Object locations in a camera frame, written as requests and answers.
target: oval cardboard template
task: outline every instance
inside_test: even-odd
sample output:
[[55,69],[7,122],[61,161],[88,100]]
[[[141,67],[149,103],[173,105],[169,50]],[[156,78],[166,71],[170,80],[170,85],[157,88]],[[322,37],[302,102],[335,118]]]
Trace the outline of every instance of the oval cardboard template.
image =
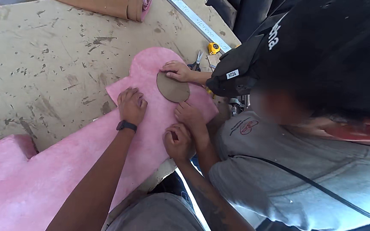
[[176,79],[167,77],[166,73],[158,73],[157,86],[161,94],[167,100],[174,103],[179,103],[189,98],[188,83],[183,83]]

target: tattoo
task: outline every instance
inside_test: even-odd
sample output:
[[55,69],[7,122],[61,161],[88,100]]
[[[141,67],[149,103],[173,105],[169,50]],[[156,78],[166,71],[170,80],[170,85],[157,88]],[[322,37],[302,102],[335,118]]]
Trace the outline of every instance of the tattoo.
[[208,223],[211,230],[222,231],[229,230],[230,227],[228,224],[225,224],[226,214],[215,205],[214,202],[208,197],[209,192],[203,189],[203,187],[197,185],[194,186],[190,179],[185,178],[189,188],[195,200],[198,203],[199,208],[201,209],[203,216],[205,217],[206,222]]

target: printed logo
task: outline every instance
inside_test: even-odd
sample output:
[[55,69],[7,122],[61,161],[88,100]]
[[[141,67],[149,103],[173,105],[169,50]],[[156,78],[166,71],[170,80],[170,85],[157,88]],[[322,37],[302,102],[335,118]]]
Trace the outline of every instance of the printed logo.
[[235,77],[235,76],[239,76],[239,70],[238,70],[238,69],[236,69],[236,70],[234,70],[234,71],[229,72],[229,73],[227,74],[227,79],[233,78],[233,77]]
[[249,134],[252,131],[252,127],[259,124],[256,120],[248,121],[240,127],[240,133],[243,135]]
[[276,22],[275,26],[272,27],[272,30],[269,33],[269,37],[268,37],[268,39],[269,39],[269,41],[268,41],[269,50],[272,50],[273,46],[275,46],[279,42],[279,38],[276,37],[276,36],[278,35],[279,28],[281,28],[279,23],[282,21],[282,19],[285,17],[285,15],[282,16],[282,18],[279,19],[278,22]]
[[232,133],[234,133],[234,131],[238,130],[238,128],[245,122],[247,121],[248,119],[250,119],[250,117],[244,119],[244,120],[239,120],[238,123],[236,123],[232,128],[231,128],[231,133],[229,133],[229,135],[232,135]]

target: forearm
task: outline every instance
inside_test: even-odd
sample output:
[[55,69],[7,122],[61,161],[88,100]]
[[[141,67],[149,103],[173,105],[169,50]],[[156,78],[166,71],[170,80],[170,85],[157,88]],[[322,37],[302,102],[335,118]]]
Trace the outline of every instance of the forearm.
[[75,187],[47,231],[100,230],[108,215],[135,132],[124,129]]
[[204,179],[189,161],[176,162],[211,230],[254,228]]
[[215,163],[221,160],[209,139],[206,126],[198,126],[198,128],[193,129],[192,135],[195,138],[195,148],[198,155],[199,167],[201,168],[203,176],[209,179],[209,170]]
[[192,71],[190,76],[190,82],[199,83],[201,85],[206,85],[206,81],[211,78],[212,72],[200,72]]

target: scissors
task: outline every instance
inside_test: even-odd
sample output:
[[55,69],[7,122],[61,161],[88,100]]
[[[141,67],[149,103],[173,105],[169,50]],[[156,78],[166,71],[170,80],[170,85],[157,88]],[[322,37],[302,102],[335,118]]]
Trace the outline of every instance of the scissors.
[[199,50],[197,60],[193,64],[188,64],[189,69],[191,69],[192,71],[199,71],[199,72],[201,71],[201,69],[199,68],[199,63],[201,61],[202,55],[203,55],[203,52],[201,53],[201,50]]

